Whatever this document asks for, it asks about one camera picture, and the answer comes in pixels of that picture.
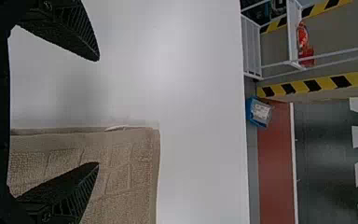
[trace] white wall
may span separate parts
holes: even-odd
[[[99,63],[12,33],[12,126],[156,123],[158,223],[249,223],[239,1],[84,3]]]

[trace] blue container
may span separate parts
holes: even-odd
[[[272,116],[272,106],[259,101],[257,97],[246,100],[246,119],[257,127],[267,128]]]

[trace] yellow and black striped barrier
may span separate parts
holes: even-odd
[[[331,91],[351,87],[358,87],[358,72],[331,77],[316,77],[312,79],[258,87],[257,96],[261,98],[268,98],[289,94]]]
[[[310,18],[317,16],[319,14],[325,13],[337,7],[342,7],[349,3],[353,2],[353,0],[327,0],[323,3],[318,3],[310,7],[303,8],[302,10],[302,18]],[[272,31],[276,31],[280,28],[283,28],[287,25],[287,17],[283,17],[279,20],[271,22],[269,25],[263,26],[260,29],[260,34],[267,34]]]

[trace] gray wall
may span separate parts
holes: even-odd
[[[13,127],[155,121],[158,223],[248,224],[240,1],[83,3],[98,63],[13,31]]]
[[[336,8],[330,12],[306,20],[310,31],[310,43],[314,46],[315,54],[332,52],[341,49],[358,47],[358,0],[344,7]],[[263,64],[276,63],[287,60],[286,29],[281,29],[267,35],[262,35]],[[358,53],[336,56],[329,59],[317,60],[317,64],[346,59]],[[264,71],[264,76],[293,70],[290,67],[275,67]],[[262,81],[258,86],[276,84],[286,81],[300,80],[310,77],[324,77],[358,71],[358,61],[342,63],[330,67],[316,69],[303,73],[296,73],[287,77],[274,78]],[[285,97],[284,100],[316,100],[325,98],[345,98],[358,95],[358,88],[344,91],[329,91],[309,93],[306,96]]]
[[[245,97],[255,96],[256,85],[245,77]],[[258,183],[257,127],[246,120],[246,142],[248,146],[249,212],[252,224],[260,224],[260,188]]]

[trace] black plastic object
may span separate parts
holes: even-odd
[[[87,163],[17,198],[35,223],[73,223],[82,218],[94,188],[98,163]]]
[[[85,59],[100,60],[97,39],[80,0],[37,0],[18,25]]]
[[[95,36],[90,26],[90,22],[87,18],[87,14],[84,11],[84,8],[81,3],[75,1],[72,2],[72,5],[68,5],[69,8],[76,8],[75,15],[73,15],[72,13],[74,12],[71,11],[70,15],[73,16],[71,18],[82,18],[82,23],[80,25],[74,26],[66,26],[64,23],[62,23],[62,21],[59,21],[57,19],[58,17],[54,16],[56,15],[54,13],[59,9],[59,7],[54,7],[56,5],[52,4],[52,7],[50,7],[49,4],[45,5],[49,6],[49,8],[52,8],[50,14],[44,13],[46,12],[46,10],[38,11],[38,9],[36,8],[38,8],[39,6],[40,2],[35,0],[0,0],[0,224],[34,224],[35,221],[40,220],[42,222],[48,220],[57,224],[62,222],[65,224],[69,224],[68,222],[65,222],[66,220],[64,220],[62,215],[58,216],[58,214],[56,216],[59,217],[58,219],[53,219],[53,217],[55,217],[53,216],[53,214],[42,214],[41,219],[34,218],[34,216],[38,216],[39,213],[36,213],[35,209],[31,209],[31,205],[25,202],[25,199],[23,199],[22,203],[19,203],[11,195],[9,187],[7,186],[7,168],[10,152],[10,66],[7,39],[10,37],[11,30],[16,24],[22,24],[24,26],[28,24],[30,30],[32,30],[31,27],[34,27],[32,31],[34,31],[36,34],[40,34],[47,41],[51,41],[54,44],[57,44],[65,49],[71,50],[72,52],[77,53],[86,59],[97,61],[100,57]],[[87,175],[87,179],[95,178],[95,163],[93,163],[93,166],[94,175]],[[62,181],[62,183],[64,183],[64,187],[61,187],[59,185],[59,181],[55,180],[54,185],[49,183],[44,187],[37,188],[37,190],[42,189],[41,192],[45,193],[47,193],[48,190],[52,190],[51,196],[57,197],[51,197],[51,199],[54,198],[55,200],[49,202],[56,204],[65,202],[64,195],[68,195],[68,197],[71,198],[72,194],[69,194],[68,192],[74,193],[77,198],[79,190],[81,190],[81,192],[83,192],[82,197],[80,197],[82,202],[78,202],[76,206],[77,212],[75,213],[75,215],[69,216],[71,220],[75,219],[76,221],[79,221],[79,219],[81,219],[82,215],[80,213],[84,212],[83,209],[85,208],[85,204],[87,204],[88,202],[86,198],[89,197],[88,195],[90,193],[90,186],[88,191],[85,191],[83,187],[79,187],[83,186],[83,184],[86,184],[86,186],[87,184],[90,184],[89,181],[79,182],[81,177],[80,171],[87,172],[88,169],[82,167],[81,169],[76,170],[74,173],[71,173],[71,175],[66,175],[66,177],[71,177],[68,182],[66,182],[66,180],[63,181],[62,177],[60,177],[59,179]],[[63,190],[65,193],[58,193],[57,190]]]

